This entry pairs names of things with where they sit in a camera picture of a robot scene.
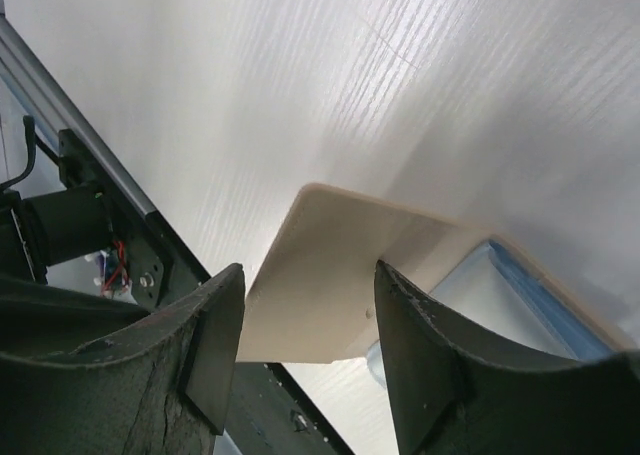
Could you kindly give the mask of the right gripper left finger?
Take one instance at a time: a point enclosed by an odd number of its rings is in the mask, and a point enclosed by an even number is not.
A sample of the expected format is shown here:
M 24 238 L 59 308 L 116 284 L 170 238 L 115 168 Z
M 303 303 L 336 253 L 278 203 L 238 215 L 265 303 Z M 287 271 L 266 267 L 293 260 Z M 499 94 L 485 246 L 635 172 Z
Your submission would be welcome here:
M 210 454 L 244 316 L 232 264 L 168 306 L 1 281 L 5 454 Z

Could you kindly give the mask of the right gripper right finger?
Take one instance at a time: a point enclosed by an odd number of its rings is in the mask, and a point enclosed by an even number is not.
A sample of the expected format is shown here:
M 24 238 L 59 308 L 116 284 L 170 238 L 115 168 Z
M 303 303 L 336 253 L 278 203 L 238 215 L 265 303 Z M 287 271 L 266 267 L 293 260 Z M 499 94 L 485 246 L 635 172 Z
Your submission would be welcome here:
M 498 335 L 379 262 L 374 292 L 403 454 L 635 454 L 639 355 L 582 362 Z

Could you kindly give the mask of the light blue card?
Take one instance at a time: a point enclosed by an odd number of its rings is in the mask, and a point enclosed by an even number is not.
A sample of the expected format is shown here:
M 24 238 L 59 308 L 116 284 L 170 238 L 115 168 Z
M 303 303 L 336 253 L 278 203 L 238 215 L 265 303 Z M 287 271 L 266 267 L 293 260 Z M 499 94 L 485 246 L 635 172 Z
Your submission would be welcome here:
M 366 360 L 382 387 L 412 369 L 454 386 L 478 371 L 575 371 L 623 348 L 496 240 L 473 249 L 431 289 L 378 261 L 375 305 L 379 339 Z

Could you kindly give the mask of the beige card holder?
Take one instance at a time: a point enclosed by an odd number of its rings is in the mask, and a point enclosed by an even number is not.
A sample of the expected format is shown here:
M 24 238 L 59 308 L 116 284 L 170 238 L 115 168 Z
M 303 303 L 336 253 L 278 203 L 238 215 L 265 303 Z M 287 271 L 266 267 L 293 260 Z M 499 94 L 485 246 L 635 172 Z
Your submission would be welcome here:
M 379 339 L 378 261 L 431 289 L 488 240 L 505 245 L 558 287 L 622 350 L 635 347 L 629 335 L 506 238 L 356 192 L 309 184 L 296 196 L 248 292 L 238 357 L 281 363 L 362 357 Z

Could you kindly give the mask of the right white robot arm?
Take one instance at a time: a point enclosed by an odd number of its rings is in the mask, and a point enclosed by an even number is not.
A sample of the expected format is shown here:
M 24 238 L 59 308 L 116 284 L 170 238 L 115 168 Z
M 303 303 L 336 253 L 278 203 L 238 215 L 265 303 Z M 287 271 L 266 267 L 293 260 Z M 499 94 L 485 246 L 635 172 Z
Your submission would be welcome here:
M 286 365 L 359 356 L 402 454 L 638 452 L 638 350 L 504 239 L 310 184 L 247 284 L 59 142 L 1 186 L 3 453 L 345 454 Z

